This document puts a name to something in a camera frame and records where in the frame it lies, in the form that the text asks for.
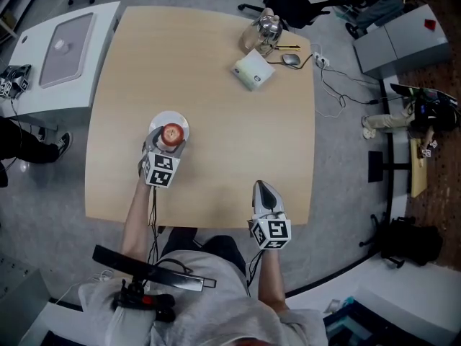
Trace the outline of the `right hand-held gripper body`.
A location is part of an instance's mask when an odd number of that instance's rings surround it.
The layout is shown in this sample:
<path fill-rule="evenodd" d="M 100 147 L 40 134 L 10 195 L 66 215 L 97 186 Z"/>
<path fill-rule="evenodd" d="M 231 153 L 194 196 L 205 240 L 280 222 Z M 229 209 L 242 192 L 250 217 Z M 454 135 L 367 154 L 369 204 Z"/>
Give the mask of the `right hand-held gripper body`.
<path fill-rule="evenodd" d="M 291 220 L 284 212 L 254 214 L 249 231 L 261 250 L 280 250 L 291 240 Z"/>

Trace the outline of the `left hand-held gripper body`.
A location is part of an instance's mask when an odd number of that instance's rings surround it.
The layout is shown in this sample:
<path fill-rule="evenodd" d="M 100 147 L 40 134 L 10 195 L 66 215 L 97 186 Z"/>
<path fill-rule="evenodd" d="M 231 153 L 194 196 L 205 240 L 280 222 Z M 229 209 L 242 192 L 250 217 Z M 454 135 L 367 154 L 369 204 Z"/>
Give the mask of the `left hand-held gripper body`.
<path fill-rule="evenodd" d="M 169 188 L 180 163 L 181 146 L 173 151 L 143 146 L 139 161 L 139 175 L 147 185 Z"/>

